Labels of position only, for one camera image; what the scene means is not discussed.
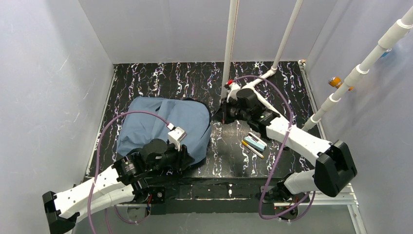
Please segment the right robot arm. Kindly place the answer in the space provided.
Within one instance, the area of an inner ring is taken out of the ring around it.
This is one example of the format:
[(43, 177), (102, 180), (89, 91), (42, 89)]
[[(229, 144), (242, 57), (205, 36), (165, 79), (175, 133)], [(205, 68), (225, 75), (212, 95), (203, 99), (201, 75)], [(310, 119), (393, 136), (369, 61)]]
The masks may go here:
[(229, 88), (216, 115), (225, 124), (246, 121), (253, 131), (268, 140), (282, 142), (288, 137), (285, 146), (314, 166), (309, 171), (290, 173), (277, 183), (275, 191), (284, 199), (310, 191), (335, 197), (357, 175), (345, 142), (332, 143), (291, 125), (278, 111), (266, 107), (252, 89)]

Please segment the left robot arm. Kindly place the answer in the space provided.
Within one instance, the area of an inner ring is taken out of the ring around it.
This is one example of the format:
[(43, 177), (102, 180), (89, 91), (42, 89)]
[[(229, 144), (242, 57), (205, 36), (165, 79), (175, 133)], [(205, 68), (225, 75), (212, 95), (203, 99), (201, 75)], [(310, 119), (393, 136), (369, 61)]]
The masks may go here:
[(147, 175), (171, 166), (182, 171), (195, 159), (186, 145), (179, 149), (173, 143), (154, 139), (141, 148), (135, 148), (110, 167), (66, 191), (48, 191), (42, 195), (45, 214), (52, 234), (65, 234), (78, 221), (109, 206), (147, 196)]

